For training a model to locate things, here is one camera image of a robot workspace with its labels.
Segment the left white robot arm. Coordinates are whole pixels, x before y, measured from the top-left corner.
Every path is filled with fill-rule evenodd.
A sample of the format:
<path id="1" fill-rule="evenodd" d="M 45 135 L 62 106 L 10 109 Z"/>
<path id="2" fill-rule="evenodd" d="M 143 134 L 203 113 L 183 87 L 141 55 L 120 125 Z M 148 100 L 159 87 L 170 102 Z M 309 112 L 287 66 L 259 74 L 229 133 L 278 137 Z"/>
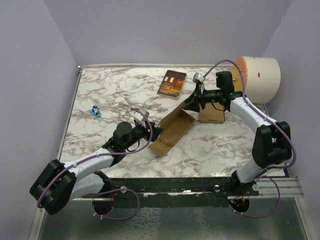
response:
<path id="1" fill-rule="evenodd" d="M 129 148 L 141 139 L 148 143 L 156 141 L 163 130 L 162 127 L 156 127 L 154 122 L 136 122 L 135 126 L 121 122 L 112 137 L 94 153 L 70 163 L 62 163 L 57 159 L 50 161 L 29 193 L 36 199 L 37 207 L 45 209 L 50 215 L 62 210 L 71 199 L 83 195 L 106 197 L 111 186 L 99 178 L 97 171 L 118 164 L 131 154 Z"/>

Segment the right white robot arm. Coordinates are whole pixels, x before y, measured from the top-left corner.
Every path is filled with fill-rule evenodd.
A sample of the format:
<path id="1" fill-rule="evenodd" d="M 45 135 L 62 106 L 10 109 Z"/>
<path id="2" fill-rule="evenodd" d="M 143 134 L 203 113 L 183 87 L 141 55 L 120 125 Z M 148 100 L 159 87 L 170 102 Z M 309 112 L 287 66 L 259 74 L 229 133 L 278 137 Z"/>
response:
<path id="1" fill-rule="evenodd" d="M 208 104 L 219 103 L 225 110 L 237 115 L 255 134 L 251 160 L 230 177 L 229 189 L 234 195 L 242 195 L 268 168 L 276 167 L 292 157 L 289 124 L 269 118 L 242 91 L 235 91 L 231 72 L 216 73 L 215 90 L 205 88 L 205 79 L 198 72 L 192 80 L 195 89 L 185 100 L 184 110 L 198 113 Z"/>

